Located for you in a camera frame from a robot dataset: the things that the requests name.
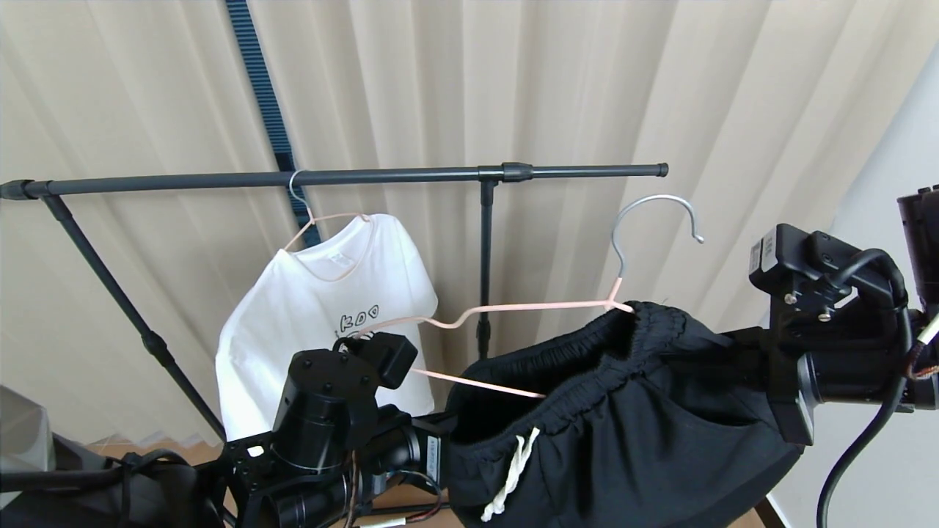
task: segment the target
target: clothes rack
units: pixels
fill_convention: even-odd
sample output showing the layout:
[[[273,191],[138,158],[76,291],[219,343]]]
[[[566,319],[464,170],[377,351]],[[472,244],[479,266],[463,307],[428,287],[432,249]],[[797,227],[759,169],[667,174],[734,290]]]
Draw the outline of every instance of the clothes rack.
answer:
[[[492,205],[500,183],[519,183],[529,179],[622,178],[633,176],[665,177],[666,163],[649,165],[545,166],[526,163],[503,163],[477,167],[367,169],[302,171],[294,185],[358,185],[364,183],[432,183],[435,181],[480,182],[480,304],[489,304],[489,277],[492,257]],[[0,198],[6,200],[41,200],[62,225],[91,270],[114,298],[121,311],[140,334],[144,348],[160,363],[216,434],[224,440],[222,421],[179,368],[166,342],[146,324],[133,302],[121,288],[91,241],[72,217],[62,199],[67,194],[125,193],[130,191],[169,191],[186,189],[225,189],[238,187],[286,187],[293,172],[253,172],[226,174],[189,174],[101,179],[44,180],[15,179],[0,185]],[[489,351],[491,328],[488,314],[480,314],[476,326],[479,358]]]

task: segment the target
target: white label sticker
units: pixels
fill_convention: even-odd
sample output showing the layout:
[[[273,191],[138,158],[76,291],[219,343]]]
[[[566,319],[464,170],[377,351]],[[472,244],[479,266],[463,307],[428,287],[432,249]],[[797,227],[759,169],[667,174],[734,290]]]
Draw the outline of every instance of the white label sticker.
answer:
[[[427,437],[427,476],[440,481],[440,439],[436,436]]]
[[[762,251],[762,239],[759,239],[757,243],[753,244],[753,247],[750,248],[750,270],[747,272],[747,275],[755,272],[760,268],[760,252]]]
[[[776,228],[773,227],[770,229],[769,233],[766,233],[766,236],[762,240],[762,257],[760,269],[764,272],[770,271],[774,266],[779,263],[779,260],[776,258]]]
[[[329,259],[336,263],[337,266],[342,266],[343,268],[348,268],[349,266],[355,264],[355,260],[352,260],[348,256],[345,256],[341,253],[333,253],[329,256]]]

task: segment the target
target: black fabric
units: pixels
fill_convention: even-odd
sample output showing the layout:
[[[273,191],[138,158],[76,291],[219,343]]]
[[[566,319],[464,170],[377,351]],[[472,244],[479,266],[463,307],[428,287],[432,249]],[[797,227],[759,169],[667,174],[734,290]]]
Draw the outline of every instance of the black fabric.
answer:
[[[672,372],[663,352],[726,348],[676,308],[630,303],[584,328],[484,360],[463,377],[547,395],[456,385],[445,459],[467,526],[727,526],[789,471],[801,449],[779,436],[766,396]],[[517,436],[541,429],[505,512],[483,523]]]

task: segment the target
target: white t-shirt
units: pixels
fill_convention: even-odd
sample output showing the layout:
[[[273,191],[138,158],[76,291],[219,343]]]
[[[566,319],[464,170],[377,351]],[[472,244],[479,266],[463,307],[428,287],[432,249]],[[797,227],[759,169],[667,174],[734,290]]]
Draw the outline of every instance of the white t-shirt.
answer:
[[[225,436],[270,431],[294,353],[392,318],[431,317],[437,294],[421,256],[397,218],[356,217],[323,243],[277,252],[222,328],[215,372]],[[405,336],[425,368],[417,323],[381,329]],[[409,373],[397,390],[378,388],[378,405],[412,415],[434,410],[427,378]]]

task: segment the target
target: pink clothes hanger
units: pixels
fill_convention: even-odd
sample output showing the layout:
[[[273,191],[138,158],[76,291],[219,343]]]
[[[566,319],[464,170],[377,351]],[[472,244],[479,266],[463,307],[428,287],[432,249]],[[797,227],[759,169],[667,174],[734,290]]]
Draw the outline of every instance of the pink clothes hanger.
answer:
[[[616,308],[618,310],[623,310],[626,313],[630,313],[630,314],[634,313],[634,310],[632,309],[631,306],[627,304],[623,304],[623,303],[617,303],[615,301],[616,294],[620,291],[620,286],[623,284],[623,278],[626,275],[626,258],[625,258],[625,255],[623,254],[623,249],[620,247],[620,244],[617,241],[617,238],[618,238],[617,235],[619,234],[620,224],[623,222],[623,217],[625,217],[626,213],[628,213],[630,210],[646,202],[651,202],[653,200],[671,200],[685,207],[685,210],[687,210],[688,216],[691,219],[692,238],[698,241],[698,243],[704,243],[704,237],[698,234],[698,216],[697,214],[695,214],[695,209],[684,198],[680,196],[675,196],[674,194],[652,194],[649,196],[642,197],[630,203],[629,205],[624,207],[622,210],[620,210],[619,214],[617,214],[616,221],[613,223],[613,229],[610,232],[610,239],[613,245],[613,251],[616,253],[616,257],[619,258],[620,260],[620,270],[616,279],[613,281],[613,287],[610,289],[609,295],[605,299],[596,300],[596,301],[572,301],[572,302],[566,302],[566,303],[521,303],[521,304],[493,304],[489,306],[476,306],[474,308],[470,308],[469,310],[463,312],[463,314],[461,314],[460,317],[457,318],[456,321],[452,323],[440,322],[434,318],[425,318],[425,317],[420,317],[420,316],[414,316],[414,317],[408,317],[408,318],[395,318],[395,319],[389,319],[387,321],[380,322],[378,324],[373,324],[371,326],[363,328],[356,334],[356,336],[363,336],[363,335],[370,334],[376,330],[379,330],[385,327],[393,326],[395,324],[400,324],[404,322],[413,322],[413,321],[426,322],[426,323],[432,324],[434,326],[437,326],[443,329],[454,329],[454,328],[459,328],[464,322],[466,322],[467,318],[471,316],[472,314],[479,314],[483,312],[557,310],[557,309],[563,309],[563,308],[589,308],[589,307],[602,306],[606,308],[607,310]],[[441,380],[447,380],[447,381],[453,381],[456,383],[473,385],[476,387],[482,387],[485,389],[504,392],[508,394],[514,394],[518,396],[537,397],[537,398],[545,397],[545,395],[541,395],[537,393],[521,391],[518,389],[513,389],[511,387],[503,387],[501,385],[495,385],[491,383],[483,383],[481,381],[476,381],[476,380],[466,380],[463,378],[458,378],[457,376],[449,376],[447,374],[440,374],[438,372],[431,372],[429,370],[422,370],[420,368],[411,368],[411,371],[417,372],[419,374],[424,374],[425,376],[429,376],[431,378],[439,378]]]
[[[330,218],[340,218],[340,217],[343,217],[343,216],[359,216],[359,217],[361,217],[365,222],[371,222],[371,221],[372,221],[372,219],[369,218],[368,215],[365,214],[365,213],[363,213],[363,212],[340,212],[340,213],[338,213],[338,214],[330,214],[330,215],[328,215],[328,216],[320,216],[320,217],[318,217],[318,218],[314,218],[314,216],[313,216],[313,210],[310,209],[310,204],[307,203],[307,201],[304,200],[303,198],[300,198],[299,196],[297,196],[297,193],[294,193],[294,190],[293,190],[293,178],[295,178],[295,177],[297,176],[297,174],[299,174],[299,173],[301,173],[301,172],[303,172],[303,171],[302,171],[302,170],[299,170],[299,171],[296,171],[295,173],[293,173],[292,175],[290,175],[290,181],[287,183],[287,189],[290,191],[290,195],[291,195],[291,196],[293,196],[294,198],[297,199],[298,202],[301,202],[304,206],[306,206],[306,213],[307,213],[307,215],[309,215],[310,221],[307,222],[306,225],[304,225],[303,227],[301,227],[301,228],[300,228],[300,232],[297,233],[296,235],[294,235],[294,238],[290,239],[290,242],[288,242],[288,243],[286,244],[286,246],[284,246],[284,250],[285,250],[285,251],[286,251],[287,248],[289,248],[290,246],[292,246],[292,245],[294,244],[294,242],[298,241],[298,240],[300,239],[300,237],[303,236],[303,233],[305,233],[307,229],[309,229],[310,227],[313,227],[314,225],[316,225],[317,222],[319,222],[319,221],[321,221],[321,220],[329,220]]]

